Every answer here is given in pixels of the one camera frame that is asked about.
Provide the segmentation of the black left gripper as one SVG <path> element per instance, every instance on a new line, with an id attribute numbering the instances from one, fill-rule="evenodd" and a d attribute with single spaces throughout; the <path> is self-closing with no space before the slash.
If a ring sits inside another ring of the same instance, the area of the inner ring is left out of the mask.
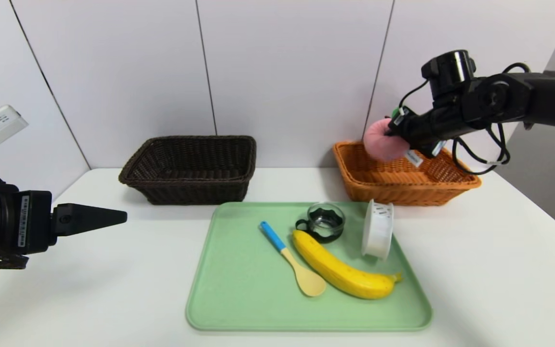
<path id="1" fill-rule="evenodd" d="M 41 253 L 55 244 L 55 236 L 117 226 L 128 219 L 125 211 L 73 203 L 57 205 L 52 214 L 51 202 L 49 191 L 20 191 L 0 179 L 0 250 Z"/>

